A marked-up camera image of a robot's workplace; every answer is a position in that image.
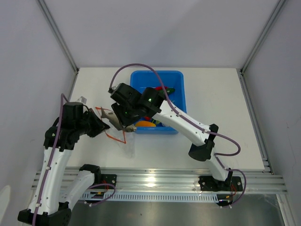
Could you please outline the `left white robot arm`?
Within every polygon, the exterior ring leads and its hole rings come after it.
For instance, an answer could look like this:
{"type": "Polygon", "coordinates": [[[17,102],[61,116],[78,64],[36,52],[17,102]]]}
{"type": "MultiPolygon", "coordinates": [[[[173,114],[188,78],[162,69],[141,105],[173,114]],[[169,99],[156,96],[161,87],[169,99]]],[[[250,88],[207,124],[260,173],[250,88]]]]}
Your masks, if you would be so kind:
{"type": "Polygon", "coordinates": [[[96,137],[109,129],[85,104],[67,102],[46,131],[43,166],[29,206],[18,213],[19,222],[31,226],[66,226],[74,205],[89,188],[102,183],[100,167],[84,164],[74,181],[61,191],[65,168],[80,136],[96,137]]]}

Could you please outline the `grey toy fish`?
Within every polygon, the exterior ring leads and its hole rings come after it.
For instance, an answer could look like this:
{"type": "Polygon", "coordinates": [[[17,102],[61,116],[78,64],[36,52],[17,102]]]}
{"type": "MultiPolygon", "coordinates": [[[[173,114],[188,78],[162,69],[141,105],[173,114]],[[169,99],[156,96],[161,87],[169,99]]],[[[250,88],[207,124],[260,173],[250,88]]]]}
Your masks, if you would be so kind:
{"type": "Polygon", "coordinates": [[[108,119],[118,131],[136,132],[137,130],[136,126],[133,124],[129,126],[123,126],[114,112],[106,112],[103,108],[101,108],[101,118],[108,119]]]}

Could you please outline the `yellow orange mango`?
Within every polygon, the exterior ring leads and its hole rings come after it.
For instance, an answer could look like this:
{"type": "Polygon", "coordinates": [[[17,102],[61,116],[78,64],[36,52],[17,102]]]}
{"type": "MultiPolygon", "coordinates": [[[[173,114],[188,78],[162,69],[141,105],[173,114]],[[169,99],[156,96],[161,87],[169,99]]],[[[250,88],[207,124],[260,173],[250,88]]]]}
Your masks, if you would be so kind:
{"type": "Polygon", "coordinates": [[[156,124],[150,121],[138,121],[136,127],[156,127],[156,124]]]}

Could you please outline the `clear orange zip bag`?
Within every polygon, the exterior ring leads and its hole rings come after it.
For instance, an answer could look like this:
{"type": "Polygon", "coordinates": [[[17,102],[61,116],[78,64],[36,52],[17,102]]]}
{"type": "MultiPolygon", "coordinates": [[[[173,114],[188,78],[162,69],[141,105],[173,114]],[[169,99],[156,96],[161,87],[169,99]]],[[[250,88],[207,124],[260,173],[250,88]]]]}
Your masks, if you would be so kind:
{"type": "MultiPolygon", "coordinates": [[[[114,143],[118,144],[119,148],[121,149],[123,155],[129,159],[132,159],[135,157],[135,132],[124,132],[124,131],[118,131],[114,128],[114,126],[109,122],[108,119],[102,119],[101,118],[101,108],[95,106],[95,111],[97,112],[99,118],[108,124],[110,128],[105,131],[106,136],[113,140],[114,143]]],[[[110,109],[104,108],[106,112],[113,112],[110,109]]]]}

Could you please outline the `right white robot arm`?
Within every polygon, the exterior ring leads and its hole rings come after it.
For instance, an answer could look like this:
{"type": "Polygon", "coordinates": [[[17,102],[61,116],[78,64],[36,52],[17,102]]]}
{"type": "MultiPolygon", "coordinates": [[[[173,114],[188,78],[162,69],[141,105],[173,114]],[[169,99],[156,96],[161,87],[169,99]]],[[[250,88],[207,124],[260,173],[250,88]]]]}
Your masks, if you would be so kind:
{"type": "Polygon", "coordinates": [[[217,125],[205,125],[191,118],[172,104],[167,96],[151,87],[140,93],[121,83],[110,88],[109,93],[115,101],[111,107],[123,127],[132,125],[145,116],[172,127],[191,141],[189,156],[206,163],[215,180],[215,186],[220,190],[231,186],[229,172],[214,157],[217,125]]]}

